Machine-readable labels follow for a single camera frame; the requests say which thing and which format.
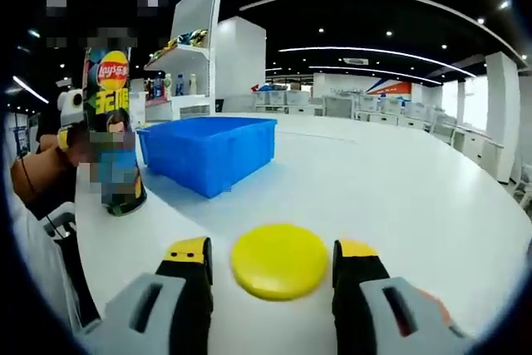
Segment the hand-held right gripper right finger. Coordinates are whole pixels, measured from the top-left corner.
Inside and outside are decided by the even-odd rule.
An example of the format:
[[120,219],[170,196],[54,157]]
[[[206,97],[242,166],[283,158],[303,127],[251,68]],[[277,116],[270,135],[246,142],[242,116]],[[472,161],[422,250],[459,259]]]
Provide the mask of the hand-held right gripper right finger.
[[367,244],[334,242],[332,288],[338,354],[467,354],[474,346],[454,321],[423,324],[417,288],[390,276]]

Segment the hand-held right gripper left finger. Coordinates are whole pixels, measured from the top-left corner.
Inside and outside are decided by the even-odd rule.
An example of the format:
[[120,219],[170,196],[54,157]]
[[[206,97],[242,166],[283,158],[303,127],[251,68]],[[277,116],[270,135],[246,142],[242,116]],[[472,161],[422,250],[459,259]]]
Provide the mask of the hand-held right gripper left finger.
[[211,240],[173,243],[87,327],[90,354],[206,354],[214,310]]

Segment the person's right hand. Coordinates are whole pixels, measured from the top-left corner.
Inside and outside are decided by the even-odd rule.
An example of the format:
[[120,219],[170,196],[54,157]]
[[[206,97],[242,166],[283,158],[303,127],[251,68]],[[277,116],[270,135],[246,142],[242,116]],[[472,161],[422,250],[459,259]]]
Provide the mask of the person's right hand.
[[421,321],[432,328],[447,329],[453,320],[445,304],[436,296],[420,288],[416,290],[421,300]]

